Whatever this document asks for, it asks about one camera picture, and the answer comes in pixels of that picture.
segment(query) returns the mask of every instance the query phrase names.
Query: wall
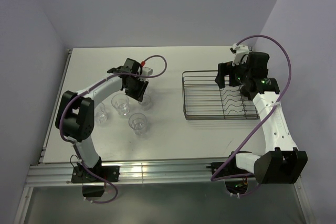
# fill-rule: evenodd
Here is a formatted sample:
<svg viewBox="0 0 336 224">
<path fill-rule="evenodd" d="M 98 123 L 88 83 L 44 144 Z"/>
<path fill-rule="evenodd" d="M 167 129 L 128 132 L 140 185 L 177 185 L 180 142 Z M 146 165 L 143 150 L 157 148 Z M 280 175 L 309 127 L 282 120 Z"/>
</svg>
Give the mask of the wall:
<svg viewBox="0 0 336 224">
<path fill-rule="evenodd" d="M 0 216 L 12 223 L 37 162 L 64 68 L 64 46 L 35 0 L 0 0 Z"/>
<path fill-rule="evenodd" d="M 276 0 L 39 0 L 68 47 L 231 45 Z"/>
<path fill-rule="evenodd" d="M 278 39 L 292 61 L 292 83 L 282 105 L 293 139 L 308 153 L 303 182 L 320 223 L 336 220 L 335 12 L 336 0 L 277 0 L 262 31 Z M 284 56 L 263 39 L 255 49 L 270 53 L 270 74 L 283 88 Z"/>
</svg>

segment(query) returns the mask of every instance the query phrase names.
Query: dish rack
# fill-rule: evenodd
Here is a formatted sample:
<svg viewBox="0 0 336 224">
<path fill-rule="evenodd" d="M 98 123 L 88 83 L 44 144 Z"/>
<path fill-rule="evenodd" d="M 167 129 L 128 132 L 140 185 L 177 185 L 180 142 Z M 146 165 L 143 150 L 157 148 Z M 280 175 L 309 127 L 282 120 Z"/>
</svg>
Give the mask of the dish rack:
<svg viewBox="0 0 336 224">
<path fill-rule="evenodd" d="M 258 119 L 252 101 L 244 97 L 240 87 L 220 89 L 215 83 L 217 70 L 185 71 L 182 73 L 183 112 L 187 120 Z"/>
</svg>

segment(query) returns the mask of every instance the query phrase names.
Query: tabletop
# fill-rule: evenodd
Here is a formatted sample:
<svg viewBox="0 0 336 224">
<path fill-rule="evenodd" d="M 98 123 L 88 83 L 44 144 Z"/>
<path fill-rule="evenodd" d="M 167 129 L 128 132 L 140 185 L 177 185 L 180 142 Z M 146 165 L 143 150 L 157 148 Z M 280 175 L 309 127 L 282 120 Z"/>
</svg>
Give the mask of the tabletop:
<svg viewBox="0 0 336 224">
<path fill-rule="evenodd" d="M 130 98 L 131 112 L 120 116 L 111 105 L 115 93 L 103 101 L 109 118 L 105 124 L 94 127 L 92 140 L 97 153 L 103 161 L 227 157 L 260 121 L 187 121 L 183 113 L 182 73 L 216 70 L 218 63 L 233 59 L 229 49 L 230 46 L 76 48 L 61 84 L 61 93 L 86 88 L 104 78 L 107 70 L 123 65 L 127 58 L 141 62 L 148 56 L 162 55 L 168 67 L 165 74 L 149 80 L 147 93 L 153 100 L 151 110 L 141 111 L 138 102 Z M 162 59 L 154 58 L 146 66 L 156 74 L 162 71 L 164 63 Z M 129 116 L 137 112 L 145 114 L 149 122 L 144 136 L 135 135 L 128 125 Z M 62 141 L 55 127 L 55 118 L 52 120 L 43 162 L 69 162 L 75 151 L 69 143 Z M 254 134 L 243 150 L 257 155 L 265 153 L 262 129 Z"/>
</svg>

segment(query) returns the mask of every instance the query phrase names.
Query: purple cable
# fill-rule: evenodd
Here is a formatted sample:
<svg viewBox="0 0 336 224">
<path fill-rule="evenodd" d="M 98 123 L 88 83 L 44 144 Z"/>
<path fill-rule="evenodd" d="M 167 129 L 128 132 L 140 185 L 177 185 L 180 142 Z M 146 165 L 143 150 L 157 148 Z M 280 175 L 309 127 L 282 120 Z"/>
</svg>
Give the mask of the purple cable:
<svg viewBox="0 0 336 224">
<path fill-rule="evenodd" d="M 77 154 L 77 156 L 78 156 L 78 159 L 81 159 L 81 160 L 82 160 L 82 157 L 80 156 L 80 153 L 79 153 L 79 151 L 78 151 L 78 148 L 77 148 L 77 146 L 75 145 L 75 141 L 69 140 L 69 139 L 65 138 L 65 136 L 64 136 L 63 121 L 64 121 L 64 118 L 65 118 L 65 116 L 66 116 L 66 114 L 67 114 L 69 108 L 70 108 L 70 107 L 73 105 L 73 103 L 74 103 L 75 101 L 77 101 L 80 97 L 82 97 L 83 95 L 89 93 L 89 92 L 92 91 L 93 89 L 97 88 L 98 86 L 102 85 L 104 82 L 106 82 L 107 80 L 110 80 L 111 78 L 113 78 L 113 77 L 115 77 L 115 76 L 125 75 L 125 76 L 135 76 L 135 77 L 140 77 L 140 78 L 155 78 L 155 77 L 159 77 L 159 76 L 161 76 L 163 73 L 166 72 L 166 69 L 167 69 L 167 61 L 166 61 L 166 59 L 165 59 L 163 56 L 161 56 L 161 55 L 152 55 L 152 56 L 149 56 L 148 58 L 146 58 L 146 59 L 144 60 L 144 62 L 146 62 L 147 60 L 152 59 L 152 58 L 154 58 L 154 57 L 161 58 L 161 59 L 163 59 L 163 61 L 164 61 L 165 66 L 164 66 L 164 69 L 163 69 L 163 71 L 162 71 L 161 73 L 158 73 L 158 74 L 153 75 L 153 76 L 142 76 L 142 75 L 140 75 L 140 74 L 135 74 L 135 73 L 115 73 L 115 74 L 112 74 L 112 75 L 108 76 L 106 79 L 102 79 L 101 81 L 97 82 L 95 85 L 93 85 L 92 87 L 90 87 L 88 90 L 86 90 L 86 91 L 84 91 L 83 93 L 80 93 L 79 95 L 77 95 L 75 98 L 73 98 L 73 99 L 67 104 L 67 106 L 65 107 L 65 109 L 64 109 L 64 111 L 63 111 L 63 113 L 62 113 L 62 116 L 61 116 L 61 119 L 60 119 L 60 122 L 59 122 L 59 133 L 60 133 L 61 138 L 62 138 L 65 142 L 68 142 L 68 143 L 71 143 L 71 144 L 74 145 L 74 149 L 75 149 L 75 152 L 76 152 L 76 154 Z M 102 178 L 102 177 L 100 177 L 100 176 L 94 174 L 92 171 L 90 171 L 89 168 L 85 165 L 85 163 L 84 163 L 83 160 L 82 160 L 82 162 L 81 162 L 81 165 L 82 165 L 83 168 L 84 168 L 89 174 L 91 174 L 93 177 L 95 177 L 95 178 L 101 180 L 101 181 L 104 182 L 104 183 L 109 184 L 110 186 L 112 186 L 112 187 L 116 190 L 116 191 L 115 191 L 115 195 L 114 195 L 111 199 L 109 199 L 109 200 L 106 200 L 106 201 L 97 201 L 97 200 L 92 200 L 92 199 L 88 199 L 88 198 L 86 198 L 86 200 L 88 200 L 89 202 L 92 202 L 92 203 L 96 203 L 96 204 L 105 204 L 105 203 L 109 203 L 109 202 L 113 201 L 113 200 L 117 197 L 117 195 L 118 195 L 118 189 L 117 189 L 117 187 L 116 187 L 113 183 L 109 182 L 108 180 L 106 180 L 106 179 L 104 179 L 104 178 Z"/>
<path fill-rule="evenodd" d="M 288 64 L 288 80 L 287 80 L 285 88 L 283 89 L 283 92 L 280 94 L 280 96 L 278 97 L 278 99 L 276 101 L 276 102 L 279 102 L 281 100 L 281 98 L 285 95 L 285 93 L 286 93 L 286 91 L 287 91 L 287 89 L 288 89 L 288 87 L 290 85 L 290 80 L 292 78 L 292 67 L 291 67 L 289 56 L 288 56 L 286 50 L 283 48 L 283 46 L 279 42 L 277 42 L 275 39 L 273 39 L 273 38 L 271 38 L 269 36 L 266 36 L 266 35 L 252 35 L 252 36 L 246 37 L 245 39 L 242 39 L 241 41 L 239 41 L 237 43 L 237 45 L 241 44 L 245 40 L 248 40 L 248 39 L 251 39 L 251 38 L 257 38 L 257 37 L 271 40 L 272 42 L 274 42 L 281 49 L 281 51 L 283 52 L 283 54 L 286 56 L 287 64 Z M 268 115 L 247 135 L 247 137 L 238 146 L 238 148 L 232 153 L 232 155 L 217 169 L 217 171 L 212 175 L 211 181 L 218 181 L 218 180 L 222 180 L 222 179 L 226 179 L 226 178 L 232 178 L 231 176 L 224 176 L 224 177 L 216 178 L 216 176 L 236 156 L 236 154 L 243 148 L 243 146 L 247 143 L 247 141 L 250 140 L 250 138 L 254 135 L 254 133 L 256 133 L 256 131 L 270 118 L 270 116 L 274 113 L 275 109 L 276 109 L 276 105 L 273 106 L 272 110 L 268 113 Z M 244 176 L 248 176 L 248 175 L 252 175 L 252 173 L 243 174 L 243 175 Z M 250 191 L 247 194 L 243 194 L 241 196 L 249 195 L 250 193 L 254 192 L 256 189 L 258 189 L 259 186 L 260 185 L 256 186 L 252 191 Z"/>
</svg>

